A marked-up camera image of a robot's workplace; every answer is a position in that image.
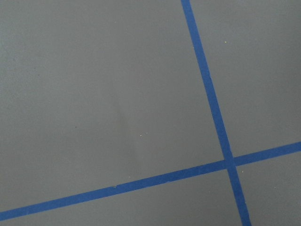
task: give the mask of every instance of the blue cross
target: blue cross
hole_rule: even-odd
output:
[[[276,147],[276,148],[272,148],[272,149],[252,153],[252,154],[246,154],[239,157],[233,157],[229,140],[227,137],[226,129],[222,120],[222,114],[219,108],[214,86],[211,80],[208,64],[202,47],[202,42],[198,33],[198,28],[190,5],[190,0],[181,0],[181,2],[185,13],[187,25],[190,31],[190,36],[195,50],[195,54],[198,60],[198,65],[202,75],[203,83],[206,89],[208,102],[210,105],[219,142],[222,148],[224,160],[212,162],[201,166],[196,166],[189,169],[183,169],[171,173],[166,173],[150,178],[136,180],[117,186],[102,188],[95,191],[90,191],[90,192],[72,195],[60,199],[55,199],[48,202],[42,202],[30,206],[13,209],[13,210],[3,211],[0,212],[0,221],[11,219],[11,218],[17,218],[29,214],[34,214],[38,212],[43,212],[47,210],[53,210],[56,208],[74,205],[74,204],[87,202],[91,200],[101,199],[116,194],[131,192],[146,187],[161,185],[172,181],[199,176],[202,174],[212,173],[220,170],[227,170],[242,225],[251,226],[248,209],[246,206],[243,190],[239,181],[236,167],[249,164],[252,162],[279,157],[286,154],[300,152],[301,142],[285,145],[281,147]]]

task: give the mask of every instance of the gray surface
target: gray surface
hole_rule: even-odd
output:
[[[235,156],[301,140],[301,1],[192,0]]]
[[[240,226],[241,223],[227,172],[220,171],[11,219],[1,225]]]
[[[222,159],[179,1],[1,1],[0,21],[0,211]]]
[[[301,153],[238,167],[252,226],[299,226]]]

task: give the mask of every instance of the blue tape strip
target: blue tape strip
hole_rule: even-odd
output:
[[[237,170],[235,167],[233,155],[231,152],[229,140],[227,137],[226,129],[222,120],[222,114],[218,105],[217,97],[215,94],[214,86],[210,76],[208,64],[204,54],[198,27],[193,15],[193,11],[189,0],[182,0],[182,6],[186,17],[188,29],[190,32],[194,51],[198,60],[199,69],[203,78],[203,83],[207,93],[208,102],[210,105],[213,121],[215,124],[216,132],[221,144],[222,153],[225,161],[228,164],[228,175],[232,185],[233,193],[236,200],[236,205],[239,211],[240,219],[243,226],[251,226],[248,209],[246,206],[244,194],[238,178]]]
[[[252,154],[246,154],[239,157],[234,158],[234,162],[236,166],[241,166],[245,164],[249,164],[256,161],[262,161],[265,159],[271,159],[275,157],[279,157],[281,155],[292,154],[295,152],[301,151],[301,142],[285,145],[281,147],[271,148],[268,150],[264,150],[261,152],[256,152]]]
[[[183,170],[166,173],[151,178],[145,178],[145,179],[117,185],[114,187],[107,187],[91,192],[81,193],[77,195],[72,195],[72,196],[48,201],[48,202],[42,202],[30,206],[13,209],[13,210],[7,210],[4,212],[0,212],[0,221],[8,220],[11,218],[17,218],[33,213],[43,212],[47,210],[53,210],[56,208],[70,206],[81,202],[101,199],[116,194],[131,192],[146,187],[161,185],[168,182],[195,177],[198,175],[211,173],[211,172],[224,170],[224,169],[226,169],[225,161],[217,161],[202,166],[183,169]]]

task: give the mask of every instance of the floor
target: floor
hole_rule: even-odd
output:
[[[300,226],[300,9],[2,0],[0,225]]]

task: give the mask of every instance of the blue stripe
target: blue stripe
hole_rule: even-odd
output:
[[[72,195],[48,202],[42,202],[30,206],[25,206],[13,210],[0,212],[0,221],[17,218],[33,213],[53,210],[60,207],[70,206],[82,202],[101,199],[104,197],[135,191],[142,188],[161,185],[172,181],[177,181],[185,178],[195,177],[198,175],[211,173],[226,169],[225,161],[217,161],[206,165],[201,165],[189,169],[183,169],[171,173],[162,174],[159,176],[145,178],[113,187],[107,187],[91,192]]]
[[[301,151],[301,142],[285,145],[281,147],[271,148],[268,150],[264,150],[261,152],[256,152],[252,154],[246,154],[239,157],[234,158],[234,162],[236,166],[241,166],[245,164],[249,164],[256,161],[262,161],[265,159],[279,157],[281,155],[291,154],[295,152]]]
[[[231,148],[229,145],[229,140],[227,137],[226,129],[222,120],[222,114],[218,105],[217,97],[215,94],[214,86],[212,83],[212,79],[210,76],[208,64],[206,61],[206,57],[204,54],[202,42],[200,35],[198,33],[198,27],[193,15],[193,11],[190,5],[189,0],[182,0],[182,6],[185,13],[188,29],[190,31],[190,36],[192,40],[192,44],[194,47],[194,51],[197,57],[199,69],[203,78],[203,83],[206,89],[208,102],[210,105],[213,121],[215,124],[216,132],[218,134],[218,138],[221,144],[222,153],[224,159],[228,165],[228,175],[230,178],[230,182],[232,185],[233,193],[236,200],[236,205],[238,208],[238,212],[240,215],[240,219],[243,226],[250,226],[251,221],[249,218],[248,209],[246,206],[244,194],[241,188],[241,184],[238,178],[237,170],[235,167],[233,155],[231,152]]]

